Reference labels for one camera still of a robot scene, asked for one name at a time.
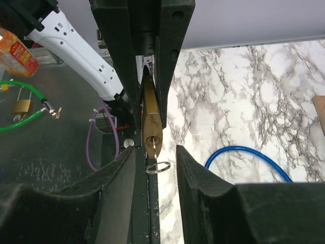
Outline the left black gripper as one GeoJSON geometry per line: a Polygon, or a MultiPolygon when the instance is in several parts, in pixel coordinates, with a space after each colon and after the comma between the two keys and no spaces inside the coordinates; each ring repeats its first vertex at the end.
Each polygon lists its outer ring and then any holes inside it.
{"type": "Polygon", "coordinates": [[[141,127],[136,56],[154,53],[154,78],[162,126],[167,126],[168,93],[195,1],[92,0],[90,7],[114,69],[141,127]]]}

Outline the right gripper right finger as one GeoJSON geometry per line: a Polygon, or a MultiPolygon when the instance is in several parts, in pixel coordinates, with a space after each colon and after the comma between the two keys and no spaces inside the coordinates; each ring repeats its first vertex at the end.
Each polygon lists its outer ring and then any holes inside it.
{"type": "Polygon", "coordinates": [[[324,243],[323,183],[233,185],[176,147],[185,243],[324,243]]]}

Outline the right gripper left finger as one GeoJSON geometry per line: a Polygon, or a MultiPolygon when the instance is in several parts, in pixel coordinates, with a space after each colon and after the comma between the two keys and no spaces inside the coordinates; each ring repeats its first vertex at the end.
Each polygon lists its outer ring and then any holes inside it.
{"type": "Polygon", "coordinates": [[[1,185],[1,243],[127,243],[135,170],[130,146],[58,193],[1,185]]]}

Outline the blue cable lock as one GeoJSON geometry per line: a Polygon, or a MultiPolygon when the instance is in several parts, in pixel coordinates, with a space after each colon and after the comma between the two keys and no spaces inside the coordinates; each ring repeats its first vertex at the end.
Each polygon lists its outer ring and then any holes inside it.
{"type": "Polygon", "coordinates": [[[276,162],[246,146],[226,146],[213,152],[204,167],[231,183],[293,183],[276,162]]]}

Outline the silver key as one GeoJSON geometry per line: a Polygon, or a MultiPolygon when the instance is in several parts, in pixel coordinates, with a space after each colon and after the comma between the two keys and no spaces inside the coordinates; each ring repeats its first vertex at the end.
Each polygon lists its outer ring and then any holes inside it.
{"type": "Polygon", "coordinates": [[[156,152],[156,141],[155,137],[151,137],[151,142],[153,143],[153,155],[154,155],[154,162],[146,167],[146,173],[148,174],[158,174],[165,172],[170,169],[171,163],[170,162],[158,162],[157,161],[157,152],[156,152]]]}

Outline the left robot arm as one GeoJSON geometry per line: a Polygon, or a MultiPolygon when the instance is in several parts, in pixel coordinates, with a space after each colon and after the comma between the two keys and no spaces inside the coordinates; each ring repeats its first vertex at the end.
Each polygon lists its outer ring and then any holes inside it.
{"type": "Polygon", "coordinates": [[[90,1],[112,65],[78,34],[57,1],[1,1],[1,26],[53,52],[105,101],[125,91],[137,128],[142,101],[137,57],[152,56],[165,126],[172,77],[195,6],[195,1],[90,1]]]}

